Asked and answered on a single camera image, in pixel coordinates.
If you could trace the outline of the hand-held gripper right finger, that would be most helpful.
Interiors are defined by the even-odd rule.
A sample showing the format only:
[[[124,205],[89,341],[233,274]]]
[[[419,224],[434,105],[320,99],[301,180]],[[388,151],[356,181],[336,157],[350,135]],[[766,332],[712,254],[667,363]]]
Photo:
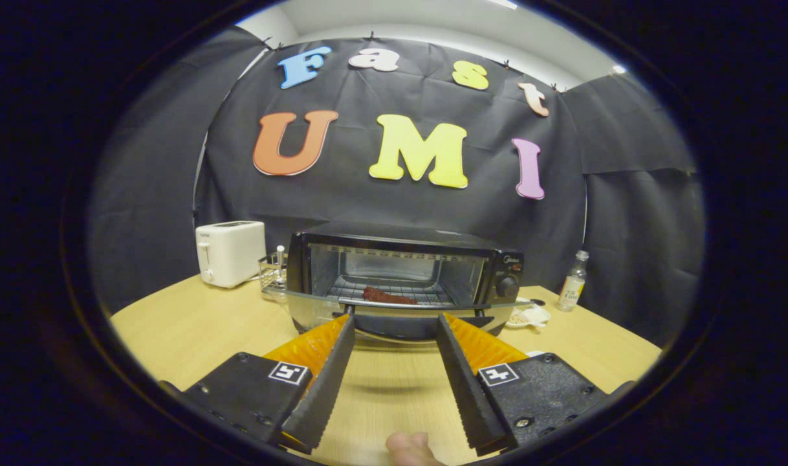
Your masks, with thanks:
[[[527,356],[456,316],[439,315],[437,345],[469,447],[480,456],[536,448],[618,401],[551,352]]]

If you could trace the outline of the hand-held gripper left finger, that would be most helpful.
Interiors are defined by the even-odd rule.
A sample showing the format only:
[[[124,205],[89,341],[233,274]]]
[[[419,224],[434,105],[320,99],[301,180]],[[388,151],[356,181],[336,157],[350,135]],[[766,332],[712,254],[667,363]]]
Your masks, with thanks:
[[[320,445],[355,346],[339,316],[256,356],[237,352],[175,397],[229,432],[310,454]]]

